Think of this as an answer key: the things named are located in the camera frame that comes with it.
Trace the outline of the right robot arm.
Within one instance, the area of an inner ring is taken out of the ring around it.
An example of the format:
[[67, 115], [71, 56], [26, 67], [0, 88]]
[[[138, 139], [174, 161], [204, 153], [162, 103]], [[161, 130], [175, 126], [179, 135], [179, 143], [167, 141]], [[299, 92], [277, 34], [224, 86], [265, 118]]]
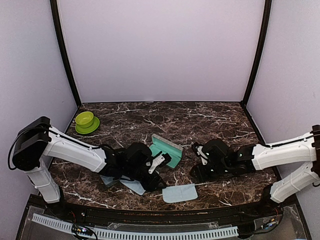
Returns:
[[192, 167], [190, 175], [199, 182], [217, 179], [224, 174], [241, 176], [266, 168], [301, 162], [302, 165], [282, 180], [263, 190], [262, 201], [255, 205], [255, 213], [266, 217], [275, 204], [284, 202], [291, 195], [308, 185], [320, 184], [320, 126], [312, 126], [296, 138], [269, 144], [251, 144], [233, 151], [221, 139], [206, 144], [193, 143], [194, 154], [201, 162]]

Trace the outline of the light grey glasses case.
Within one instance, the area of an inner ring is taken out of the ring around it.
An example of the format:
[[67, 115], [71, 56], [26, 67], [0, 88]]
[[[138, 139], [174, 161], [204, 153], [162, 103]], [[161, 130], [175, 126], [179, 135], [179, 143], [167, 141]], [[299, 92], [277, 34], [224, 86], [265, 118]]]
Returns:
[[163, 154], [169, 154], [171, 161], [166, 165], [169, 168], [174, 169], [182, 159], [183, 148], [180, 145], [175, 144], [155, 133], [152, 134], [151, 140], [152, 144], [149, 146], [149, 148], [152, 151], [152, 155], [155, 156], [160, 151], [162, 151]]

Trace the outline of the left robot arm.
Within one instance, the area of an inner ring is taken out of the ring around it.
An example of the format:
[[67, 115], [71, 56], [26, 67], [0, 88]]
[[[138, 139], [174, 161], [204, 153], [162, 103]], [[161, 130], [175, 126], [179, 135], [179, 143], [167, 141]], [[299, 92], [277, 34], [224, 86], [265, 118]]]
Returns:
[[59, 131], [46, 116], [36, 119], [18, 132], [9, 149], [7, 164], [10, 170], [27, 174], [60, 218], [67, 218], [71, 208], [63, 201], [63, 191], [53, 180], [43, 157], [59, 158], [114, 180], [137, 181], [148, 192], [167, 187], [156, 169], [171, 161], [170, 155], [162, 151], [153, 155], [142, 142], [117, 149], [108, 144], [94, 146]]

